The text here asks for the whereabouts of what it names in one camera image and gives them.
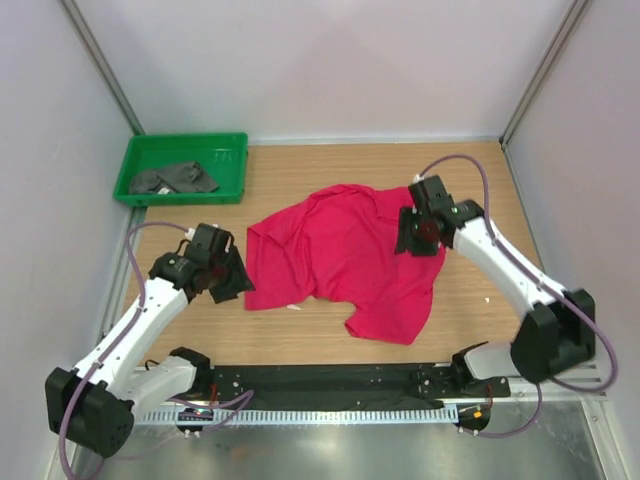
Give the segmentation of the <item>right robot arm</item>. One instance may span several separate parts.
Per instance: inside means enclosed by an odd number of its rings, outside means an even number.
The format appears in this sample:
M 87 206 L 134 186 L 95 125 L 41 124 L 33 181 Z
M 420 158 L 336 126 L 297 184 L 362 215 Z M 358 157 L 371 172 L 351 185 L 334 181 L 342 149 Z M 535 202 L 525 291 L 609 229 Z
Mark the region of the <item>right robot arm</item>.
M 514 310 L 520 324 L 507 343 L 484 342 L 459 351 L 452 387 L 472 396 L 487 379 L 518 375 L 540 384 L 593 359 L 596 335 L 586 325 L 593 297 L 551 280 L 498 230 L 477 202 L 457 202 L 437 175 L 415 177 L 412 206 L 400 210 L 396 251 L 434 256 L 447 248 L 474 264 Z

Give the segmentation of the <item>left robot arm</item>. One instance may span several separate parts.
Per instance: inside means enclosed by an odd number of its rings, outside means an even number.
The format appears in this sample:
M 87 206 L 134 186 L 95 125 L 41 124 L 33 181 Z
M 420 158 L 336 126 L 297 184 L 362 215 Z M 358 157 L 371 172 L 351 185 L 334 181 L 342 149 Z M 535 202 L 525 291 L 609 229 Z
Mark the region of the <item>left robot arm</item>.
M 166 400 L 204 398 L 214 380 L 208 357 L 186 347 L 143 373 L 135 371 L 156 338 L 192 300 L 209 292 L 215 303 L 254 286 L 231 232 L 216 225 L 187 229 L 181 246 L 161 255 L 141 277 L 134 303 L 101 342 L 73 368 L 45 380 L 49 428 L 110 458 L 134 423 Z

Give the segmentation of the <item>pink red t-shirt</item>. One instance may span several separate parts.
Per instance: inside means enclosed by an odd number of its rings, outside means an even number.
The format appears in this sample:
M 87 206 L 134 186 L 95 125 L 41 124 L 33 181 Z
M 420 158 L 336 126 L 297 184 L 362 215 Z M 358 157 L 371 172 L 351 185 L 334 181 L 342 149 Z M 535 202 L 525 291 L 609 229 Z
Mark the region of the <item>pink red t-shirt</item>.
M 404 187 L 334 185 L 248 227 L 246 270 L 255 289 L 248 310 L 298 304 L 308 297 L 350 303 L 350 335 L 412 344 L 431 313 L 446 258 L 396 251 Z

